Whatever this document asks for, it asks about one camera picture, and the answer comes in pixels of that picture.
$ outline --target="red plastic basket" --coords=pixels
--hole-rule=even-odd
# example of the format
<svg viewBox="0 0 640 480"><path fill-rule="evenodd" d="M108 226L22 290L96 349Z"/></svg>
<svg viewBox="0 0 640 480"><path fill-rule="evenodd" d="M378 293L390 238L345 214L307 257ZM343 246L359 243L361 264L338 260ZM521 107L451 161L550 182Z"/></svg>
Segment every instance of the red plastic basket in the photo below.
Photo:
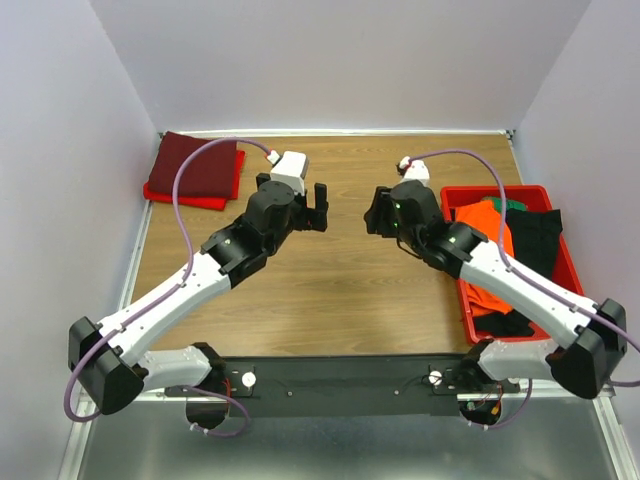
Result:
<svg viewBox="0 0 640 480"><path fill-rule="evenodd" d="M549 196L544 187L539 185L518 185L505 187L505 192L509 200L516 200L522 202L527 206L527 209L532 212L547 212L552 210ZM481 201L484 197L499 197L500 192L498 187L445 187L440 190L440 198L442 199L442 213L445 220L451 221L453 218L453 209L462 207L464 205L470 205ZM578 274L573 267L571 256L569 255L569 249L564 241L562 235L560 235L560 248L558 250L558 258L553 270L553 276L551 278L555 283L567 290L577 293L578 295L584 295L582 291L582 285L578 279ZM458 288L458 298L460 300L460 309L462 310L465 333L467 340L470 343L478 343L483 338L492 337L488 332L476 331L473 323L473 317L471 316L471 308L469 306L469 299L467 298L467 291L465 288L465 282L463 280L457 280L456 286ZM534 330L534 334L531 337L495 337L501 338L505 342L529 342L533 340L545 340L549 338L549 335L542 330L535 323L531 323L531 328Z"/></svg>

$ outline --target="stack of folded clothes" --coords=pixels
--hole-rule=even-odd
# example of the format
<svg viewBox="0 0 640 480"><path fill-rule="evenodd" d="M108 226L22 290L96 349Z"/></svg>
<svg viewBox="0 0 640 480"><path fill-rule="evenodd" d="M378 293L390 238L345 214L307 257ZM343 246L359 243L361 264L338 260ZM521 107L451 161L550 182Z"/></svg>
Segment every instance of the stack of folded clothes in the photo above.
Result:
<svg viewBox="0 0 640 480"><path fill-rule="evenodd" d="M455 220L483 232L494 242L500 229L500 199L484 198L455 209ZM504 249L519 262L551 279L560 246L560 210L529 212L524 204L509 200ZM466 284L475 329L494 337L530 337L529 319L495 295Z"/></svg>
<svg viewBox="0 0 640 480"><path fill-rule="evenodd" d="M148 200L171 203L173 181L187 157L210 140L167 132L142 193ZM196 157L185 170L178 188L178 203L224 210L227 200L238 198L245 153L235 142L216 145Z"/></svg>

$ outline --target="floor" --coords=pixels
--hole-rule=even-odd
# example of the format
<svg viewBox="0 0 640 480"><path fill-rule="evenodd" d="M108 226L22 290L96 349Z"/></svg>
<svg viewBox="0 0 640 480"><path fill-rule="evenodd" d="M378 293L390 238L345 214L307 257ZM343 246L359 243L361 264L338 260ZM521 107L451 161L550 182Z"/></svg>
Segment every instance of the floor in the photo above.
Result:
<svg viewBox="0 0 640 480"><path fill-rule="evenodd" d="M468 349L455 284L445 274L401 252L390 239L367 235L362 220L376 186L393 186L405 155L444 148L480 153L507 184L519 184L501 135L287 137L262 139L280 152L305 152L307 186L329 189L326 233L293 232L265 269L201 307L154 349L205 341L220 354L336 355L448 352ZM255 175L268 172L262 153L247 148L240 198L224 212L182 207L197 248L244 212ZM463 155L430 159L431 187L487 185L492 179ZM138 272L139 298L186 261L170 205L154 204Z"/></svg>

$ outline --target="white wall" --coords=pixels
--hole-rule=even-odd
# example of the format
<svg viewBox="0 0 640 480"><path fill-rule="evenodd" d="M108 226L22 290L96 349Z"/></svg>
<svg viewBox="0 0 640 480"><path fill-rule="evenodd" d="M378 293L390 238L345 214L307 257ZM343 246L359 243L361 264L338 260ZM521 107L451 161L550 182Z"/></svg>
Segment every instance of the white wall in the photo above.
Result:
<svg viewBox="0 0 640 480"><path fill-rule="evenodd" d="M57 478L67 330L115 308L157 135L86 0L0 2L0 478Z"/></svg>
<svg viewBox="0 0 640 480"><path fill-rule="evenodd" d="M594 0L516 133L524 180L547 187L586 292L627 309L640 337L640 4ZM638 379L631 351L614 375ZM617 408L640 458L640 390Z"/></svg>
<svg viewBox="0 0 640 480"><path fill-rule="evenodd" d="M159 130L513 128L589 0L91 0Z"/></svg>

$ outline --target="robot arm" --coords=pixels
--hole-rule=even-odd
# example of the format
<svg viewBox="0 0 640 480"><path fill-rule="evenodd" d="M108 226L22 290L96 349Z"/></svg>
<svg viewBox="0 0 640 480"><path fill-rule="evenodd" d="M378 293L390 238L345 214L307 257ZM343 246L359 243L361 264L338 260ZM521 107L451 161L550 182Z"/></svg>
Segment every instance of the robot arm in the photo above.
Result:
<svg viewBox="0 0 640 480"><path fill-rule="evenodd" d="M215 232L193 256L191 275L183 266L151 292L97 323L83 317L69 330L69 366L99 340L119 331L82 370L79 380L103 414L115 413L144 390L197 386L224 380L224 362L206 344L183 350L148 351L168 330L205 302L222 295L261 270L293 230L325 231L327 190L315 185L316 207L307 206L304 154L285 152L271 173L257 177L258 191L245 212ZM172 288L172 295L158 304ZM143 312L126 328L123 322Z"/></svg>
<svg viewBox="0 0 640 480"><path fill-rule="evenodd" d="M498 246L470 226L444 221L428 187L423 162L399 165L403 180L378 187L365 214L367 232L404 242L430 267L478 285L541 326L550 340L506 343L487 339L474 346L455 373L454 383L506 378L555 380L583 398L594 398L624 355L626 341L535 288L507 268ZM622 306L601 305L554 284L509 258L512 267L573 304L625 328Z"/></svg>

